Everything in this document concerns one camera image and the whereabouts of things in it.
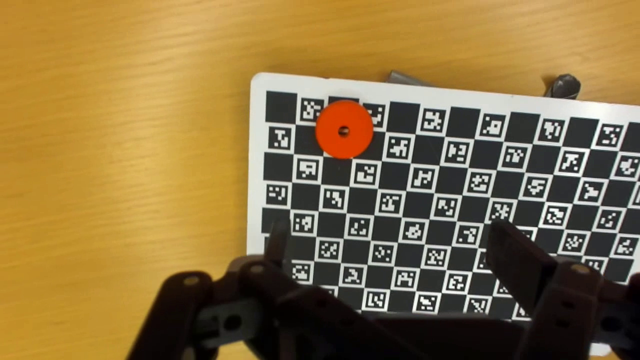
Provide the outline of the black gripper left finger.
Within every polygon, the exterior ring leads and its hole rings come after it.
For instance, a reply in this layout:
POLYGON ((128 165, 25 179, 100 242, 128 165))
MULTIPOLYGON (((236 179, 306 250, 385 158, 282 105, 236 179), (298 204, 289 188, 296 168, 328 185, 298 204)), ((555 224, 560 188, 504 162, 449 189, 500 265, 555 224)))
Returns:
POLYGON ((258 360, 314 360, 314 341, 274 310, 289 281, 282 272, 287 239, 276 228, 262 253, 232 260, 222 278, 201 270, 168 276, 125 360, 217 360, 233 341, 258 360))

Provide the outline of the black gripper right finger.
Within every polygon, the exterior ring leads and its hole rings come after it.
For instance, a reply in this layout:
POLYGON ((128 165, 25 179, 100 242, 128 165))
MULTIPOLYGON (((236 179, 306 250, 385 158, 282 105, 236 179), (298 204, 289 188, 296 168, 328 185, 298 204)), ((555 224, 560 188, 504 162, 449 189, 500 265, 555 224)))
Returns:
POLYGON ((507 220, 489 224, 486 263, 530 318, 516 360, 589 360, 593 341, 640 360, 640 281, 607 279, 578 260, 557 260, 507 220))

